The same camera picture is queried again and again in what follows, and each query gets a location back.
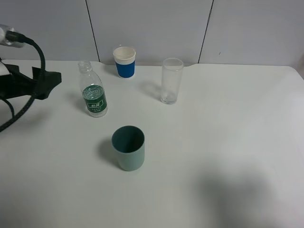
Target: paper cup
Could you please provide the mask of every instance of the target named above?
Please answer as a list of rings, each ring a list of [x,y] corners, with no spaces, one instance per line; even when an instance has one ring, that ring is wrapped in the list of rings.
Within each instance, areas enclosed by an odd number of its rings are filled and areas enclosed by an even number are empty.
[[[133,47],[118,47],[113,51],[117,71],[120,77],[130,78],[135,72],[135,49]]]

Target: white table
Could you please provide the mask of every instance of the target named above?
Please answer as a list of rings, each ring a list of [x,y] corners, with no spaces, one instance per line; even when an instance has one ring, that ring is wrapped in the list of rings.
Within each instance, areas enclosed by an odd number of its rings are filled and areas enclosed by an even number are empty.
[[[5,60],[27,75],[39,61]],[[302,228],[304,81],[286,66],[193,65],[174,105],[161,67],[123,80],[92,63],[108,113],[85,111],[75,61],[62,83],[0,134],[0,227]],[[10,99],[17,111],[28,97]],[[0,103],[0,123],[10,118]],[[143,166],[117,167],[110,139],[145,133]]]

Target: green cup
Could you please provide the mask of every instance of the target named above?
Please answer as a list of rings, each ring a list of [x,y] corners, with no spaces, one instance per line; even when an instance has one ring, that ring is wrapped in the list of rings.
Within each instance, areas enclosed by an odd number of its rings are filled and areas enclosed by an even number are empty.
[[[112,136],[112,146],[120,167],[126,171],[140,168],[144,161],[144,134],[138,127],[124,126]]]

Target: green bottle label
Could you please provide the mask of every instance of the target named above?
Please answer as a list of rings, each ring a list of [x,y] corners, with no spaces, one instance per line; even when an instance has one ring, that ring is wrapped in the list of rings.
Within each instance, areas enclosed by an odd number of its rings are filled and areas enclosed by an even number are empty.
[[[99,85],[90,85],[82,92],[86,106],[92,113],[102,112],[106,106],[105,91]]]

